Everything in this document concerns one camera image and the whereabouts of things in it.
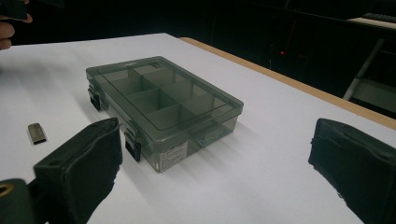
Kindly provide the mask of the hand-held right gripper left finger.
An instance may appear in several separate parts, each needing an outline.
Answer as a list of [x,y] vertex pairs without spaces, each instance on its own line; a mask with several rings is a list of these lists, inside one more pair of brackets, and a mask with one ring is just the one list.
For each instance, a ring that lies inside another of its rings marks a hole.
[[113,189],[122,163],[115,118],[90,124],[34,166],[49,224],[86,224]]

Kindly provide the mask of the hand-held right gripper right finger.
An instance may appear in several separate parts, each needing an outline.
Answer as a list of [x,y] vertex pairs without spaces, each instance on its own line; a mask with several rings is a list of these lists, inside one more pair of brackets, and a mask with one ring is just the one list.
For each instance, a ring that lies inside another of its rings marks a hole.
[[396,148],[345,123],[319,119],[308,162],[364,224],[396,224]]

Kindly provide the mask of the small metal clip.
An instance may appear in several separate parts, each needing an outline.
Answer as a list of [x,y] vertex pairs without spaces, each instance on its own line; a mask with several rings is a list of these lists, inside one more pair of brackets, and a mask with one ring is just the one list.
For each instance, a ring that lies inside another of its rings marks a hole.
[[39,123],[32,123],[28,125],[28,133],[34,145],[44,143],[47,141],[47,136]]

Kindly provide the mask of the grey transparent compartment box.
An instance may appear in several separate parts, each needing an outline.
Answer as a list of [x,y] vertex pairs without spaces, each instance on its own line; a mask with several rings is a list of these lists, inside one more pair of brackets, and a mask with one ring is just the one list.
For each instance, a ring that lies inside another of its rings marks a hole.
[[92,105],[121,123],[126,148],[163,172],[233,132],[243,102],[157,56],[86,70]]

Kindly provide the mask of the white metal stand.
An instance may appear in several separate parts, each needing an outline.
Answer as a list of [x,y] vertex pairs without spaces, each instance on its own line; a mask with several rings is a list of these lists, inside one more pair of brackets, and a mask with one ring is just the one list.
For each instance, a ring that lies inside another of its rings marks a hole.
[[384,37],[378,37],[370,53],[362,64],[360,71],[354,76],[343,96],[344,100],[353,99],[377,106],[390,112],[396,113],[396,88],[383,84],[366,77],[370,65],[377,53],[385,43]]

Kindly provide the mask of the dark keyboard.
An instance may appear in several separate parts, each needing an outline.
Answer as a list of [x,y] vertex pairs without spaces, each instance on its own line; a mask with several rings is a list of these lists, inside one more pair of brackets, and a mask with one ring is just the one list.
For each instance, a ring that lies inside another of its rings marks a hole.
[[364,19],[375,20],[375,21],[383,21],[390,22],[396,24],[396,16],[376,14],[376,13],[366,13],[362,15]]

